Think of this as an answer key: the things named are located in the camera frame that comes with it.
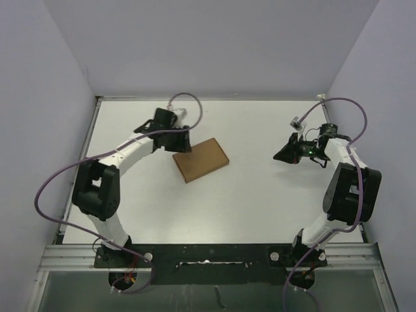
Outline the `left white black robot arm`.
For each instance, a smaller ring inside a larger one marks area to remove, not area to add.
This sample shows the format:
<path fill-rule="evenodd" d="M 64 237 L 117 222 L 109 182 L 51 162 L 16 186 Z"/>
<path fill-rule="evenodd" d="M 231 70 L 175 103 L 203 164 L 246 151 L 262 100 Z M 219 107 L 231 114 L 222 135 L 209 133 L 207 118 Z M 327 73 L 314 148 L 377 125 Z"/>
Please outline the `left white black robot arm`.
<path fill-rule="evenodd" d="M 157 108 L 153 118 L 136 128 L 115 153 L 79 166 L 71 202 L 105 238 L 103 245 L 110 249 L 109 259 L 117 267 L 128 265 L 132 259 L 128 247 L 131 238 L 117 215 L 121 201 L 120 178 L 157 149 L 191 152 L 189 127 L 182 124 L 186 115 L 185 109 Z"/>

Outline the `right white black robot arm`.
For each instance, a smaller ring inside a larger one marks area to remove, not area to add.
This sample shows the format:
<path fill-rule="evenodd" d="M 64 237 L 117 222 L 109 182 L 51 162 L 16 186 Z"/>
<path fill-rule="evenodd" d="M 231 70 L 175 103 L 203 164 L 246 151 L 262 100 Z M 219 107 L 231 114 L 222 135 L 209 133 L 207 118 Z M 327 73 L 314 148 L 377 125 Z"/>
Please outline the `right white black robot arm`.
<path fill-rule="evenodd" d="M 324 123 L 316 139 L 308 141 L 301 132 L 294 132 L 273 156 L 287 164 L 298 164 L 307 157 L 321 168 L 328 163 L 335 168 L 322 200 L 323 213 L 298 232 L 289 249 L 290 260 L 298 266 L 310 261 L 313 252 L 321 252 L 334 236 L 348 233 L 372 216 L 382 174 L 358 157 L 350 141 L 349 136 L 338 133 L 337 125 Z"/>

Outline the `brown cardboard box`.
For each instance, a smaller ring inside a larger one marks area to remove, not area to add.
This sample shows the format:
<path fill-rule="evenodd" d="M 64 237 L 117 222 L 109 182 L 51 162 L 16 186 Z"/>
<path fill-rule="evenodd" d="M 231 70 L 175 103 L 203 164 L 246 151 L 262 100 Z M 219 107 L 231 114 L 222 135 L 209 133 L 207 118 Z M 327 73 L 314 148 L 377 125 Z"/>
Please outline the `brown cardboard box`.
<path fill-rule="evenodd" d="M 229 158 L 216 138 L 194 145 L 190 153 L 175 153 L 172 158 L 185 183 L 195 181 L 229 164 Z"/>

